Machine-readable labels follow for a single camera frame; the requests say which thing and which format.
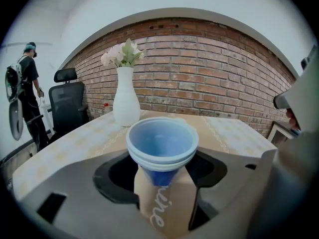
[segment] paper bag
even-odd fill
[[[170,186],[157,187],[146,178],[139,167],[134,181],[134,193],[140,197],[140,212],[168,239],[189,233],[196,186],[185,167],[175,175]]]

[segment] patterned tablecloth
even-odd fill
[[[240,120],[142,111],[141,119],[170,117],[185,120],[197,129],[199,146],[226,153],[260,157],[276,149]],[[21,200],[60,168],[81,160],[126,148],[128,127],[115,123],[113,113],[103,115],[58,139],[29,159],[13,174],[13,188]]]

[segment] stacked cups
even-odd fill
[[[185,122],[159,117],[131,126],[126,143],[132,159],[155,186],[167,186],[195,155],[196,129]]]

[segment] white vase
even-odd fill
[[[116,123],[131,126],[140,120],[141,108],[133,88],[133,68],[119,67],[118,88],[113,102],[113,115]]]

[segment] office chair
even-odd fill
[[[54,75],[54,82],[65,82],[65,84],[49,89],[53,129],[56,132],[50,143],[89,121],[86,112],[88,107],[82,104],[84,83],[70,83],[77,78],[75,68],[58,70]]]

